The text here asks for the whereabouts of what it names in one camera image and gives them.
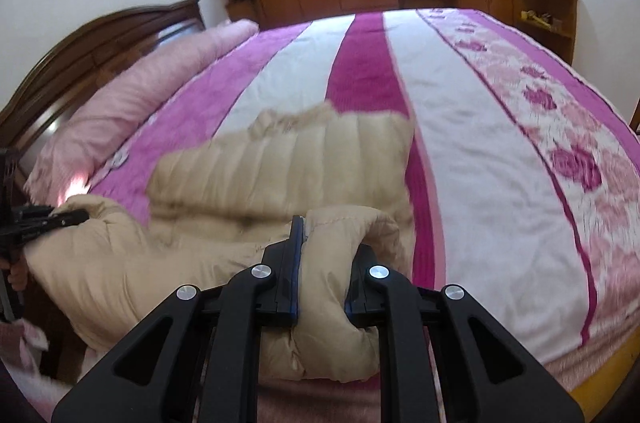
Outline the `left hand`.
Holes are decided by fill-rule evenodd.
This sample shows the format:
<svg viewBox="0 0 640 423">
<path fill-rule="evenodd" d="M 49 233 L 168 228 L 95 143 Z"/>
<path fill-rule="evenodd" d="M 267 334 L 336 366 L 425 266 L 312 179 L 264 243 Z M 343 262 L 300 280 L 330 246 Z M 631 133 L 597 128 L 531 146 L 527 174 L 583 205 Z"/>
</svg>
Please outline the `left hand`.
<svg viewBox="0 0 640 423">
<path fill-rule="evenodd" d="M 13 263 L 0 258 L 0 269 L 8 273 L 6 281 L 14 291 L 21 292 L 25 290 L 28 283 L 28 266 L 24 256 L 20 256 Z"/>
</svg>

